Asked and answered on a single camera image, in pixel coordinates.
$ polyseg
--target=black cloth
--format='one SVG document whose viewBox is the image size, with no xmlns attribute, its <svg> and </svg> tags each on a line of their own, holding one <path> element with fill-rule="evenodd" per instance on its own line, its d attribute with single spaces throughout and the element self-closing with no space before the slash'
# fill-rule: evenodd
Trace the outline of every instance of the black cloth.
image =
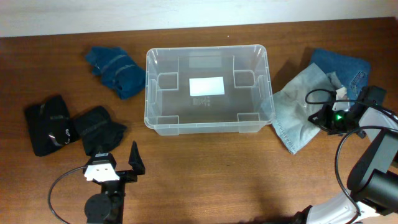
<svg viewBox="0 0 398 224">
<path fill-rule="evenodd" d="M 111 121 L 109 113 L 102 106 L 74 119 L 73 123 L 83 140 L 87 156 L 112 151 L 119 145 L 126 130 L 124 125 Z"/>
<path fill-rule="evenodd" d="M 36 156 L 46 156 L 79 139 L 60 95 L 25 109 L 30 141 Z"/>
</svg>

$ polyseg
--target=white backdrop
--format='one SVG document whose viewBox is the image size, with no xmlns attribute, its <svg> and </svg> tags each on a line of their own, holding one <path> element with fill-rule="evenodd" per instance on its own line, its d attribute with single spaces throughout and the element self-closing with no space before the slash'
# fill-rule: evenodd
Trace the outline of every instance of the white backdrop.
<svg viewBox="0 0 398 224">
<path fill-rule="evenodd" d="M 0 36 L 398 15 L 398 0 L 0 0 Z"/>
</svg>

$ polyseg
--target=transparent storage box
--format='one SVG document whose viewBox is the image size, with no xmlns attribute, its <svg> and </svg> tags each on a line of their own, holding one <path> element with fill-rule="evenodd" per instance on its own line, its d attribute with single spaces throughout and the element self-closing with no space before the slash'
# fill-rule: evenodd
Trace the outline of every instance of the transparent storage box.
<svg viewBox="0 0 398 224">
<path fill-rule="evenodd" d="M 150 49 L 144 122 L 159 135 L 255 133 L 275 118 L 261 45 Z"/>
</svg>

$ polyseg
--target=brown tabletop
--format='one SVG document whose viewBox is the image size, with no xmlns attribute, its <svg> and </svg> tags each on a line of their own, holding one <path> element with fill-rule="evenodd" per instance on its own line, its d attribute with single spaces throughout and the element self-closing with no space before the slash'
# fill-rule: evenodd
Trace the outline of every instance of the brown tabletop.
<svg viewBox="0 0 398 224">
<path fill-rule="evenodd" d="M 23 108 L 61 94 L 72 116 L 103 105 L 128 127 L 112 151 L 117 170 L 133 140 L 147 173 L 126 186 L 124 223 L 234 223 L 289 217 L 341 190 L 333 160 L 338 136 L 320 132 L 295 156 L 272 126 L 258 133 L 159 136 L 144 124 L 144 91 L 128 100 L 103 86 L 83 56 L 92 46 L 122 47 L 145 68 L 154 47 L 261 44 L 273 92 L 308 66 L 314 48 L 360 57 L 372 66 L 370 84 L 387 90 L 384 106 L 398 111 L 398 25 L 394 18 L 291 22 L 195 29 L 49 35 L 0 39 L 0 222 L 58 223 L 47 206 L 51 183 L 89 159 L 81 141 L 45 157 L 33 154 Z M 350 138 L 341 154 L 346 178 L 369 145 Z M 85 202 L 100 187 L 81 172 L 61 180 L 52 202 L 70 223 L 85 223 Z M 396 214 L 364 223 L 397 223 Z"/>
</svg>

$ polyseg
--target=dark blue cloth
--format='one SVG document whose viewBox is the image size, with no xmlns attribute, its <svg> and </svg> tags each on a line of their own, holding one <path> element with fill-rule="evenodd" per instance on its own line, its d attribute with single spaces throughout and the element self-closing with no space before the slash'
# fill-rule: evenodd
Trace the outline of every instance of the dark blue cloth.
<svg viewBox="0 0 398 224">
<path fill-rule="evenodd" d="M 318 65 L 324 73 L 336 72 L 341 84 L 347 88 L 347 97 L 350 100 L 356 100 L 362 87 L 368 85 L 371 65 L 360 58 L 315 49 L 311 63 Z"/>
<path fill-rule="evenodd" d="M 86 61 L 94 66 L 93 74 L 101 75 L 101 83 L 124 100 L 145 88 L 145 71 L 121 48 L 93 47 Z"/>
</svg>

